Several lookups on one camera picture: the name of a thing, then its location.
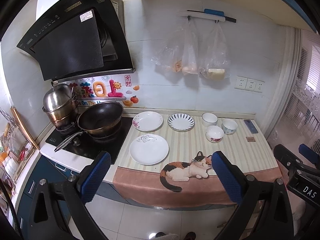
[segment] shoe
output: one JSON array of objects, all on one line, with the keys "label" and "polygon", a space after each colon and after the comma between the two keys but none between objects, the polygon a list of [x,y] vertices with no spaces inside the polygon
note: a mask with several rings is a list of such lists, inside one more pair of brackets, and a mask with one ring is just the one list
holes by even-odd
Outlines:
[{"label": "shoe", "polygon": [[165,236],[165,233],[164,232],[156,233],[155,238],[158,238],[158,237],[161,237],[161,236]]},{"label": "shoe", "polygon": [[196,239],[196,233],[189,232],[186,234],[186,237],[183,240],[195,240],[195,239]]}]

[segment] plate with pink flowers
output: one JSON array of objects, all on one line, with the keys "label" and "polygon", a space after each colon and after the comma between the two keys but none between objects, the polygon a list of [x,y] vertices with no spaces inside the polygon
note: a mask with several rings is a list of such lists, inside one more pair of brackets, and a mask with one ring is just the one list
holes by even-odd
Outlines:
[{"label": "plate with pink flowers", "polygon": [[133,120],[133,126],[141,132],[151,132],[157,130],[163,123],[161,114],[153,111],[146,111],[137,114]]}]

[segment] pot lid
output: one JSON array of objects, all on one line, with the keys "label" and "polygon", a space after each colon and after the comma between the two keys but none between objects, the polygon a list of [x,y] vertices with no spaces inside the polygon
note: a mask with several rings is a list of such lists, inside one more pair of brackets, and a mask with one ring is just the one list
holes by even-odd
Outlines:
[{"label": "pot lid", "polygon": [[72,89],[67,84],[53,86],[53,82],[51,82],[51,85],[52,88],[43,98],[43,107],[47,112],[65,105],[72,98]]}]

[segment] sun sticker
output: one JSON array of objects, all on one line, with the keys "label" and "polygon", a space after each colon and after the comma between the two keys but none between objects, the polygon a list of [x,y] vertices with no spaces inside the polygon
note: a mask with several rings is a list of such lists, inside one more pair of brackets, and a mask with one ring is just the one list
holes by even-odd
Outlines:
[{"label": "sun sticker", "polygon": [[115,89],[120,89],[122,86],[121,86],[121,83],[119,83],[119,82],[114,82],[113,87],[114,87]]}]

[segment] black glass cooktop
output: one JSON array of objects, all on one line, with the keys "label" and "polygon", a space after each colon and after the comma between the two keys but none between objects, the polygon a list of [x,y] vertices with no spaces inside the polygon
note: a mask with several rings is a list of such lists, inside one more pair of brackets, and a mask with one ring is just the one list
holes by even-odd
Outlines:
[{"label": "black glass cooktop", "polygon": [[[64,150],[93,160],[95,159],[95,157],[97,157],[100,151],[106,151],[111,155],[111,164],[114,164],[125,140],[125,137],[130,130],[132,119],[132,117],[121,118],[121,128],[119,132],[117,132],[116,139],[112,142],[97,143],[93,141],[90,135],[83,133],[82,135],[78,136],[80,140],[79,146],[75,146],[73,141],[71,141],[66,147],[64,147]],[[45,142],[54,146],[58,146],[68,136],[70,135],[62,135],[55,129],[45,140]]]}]

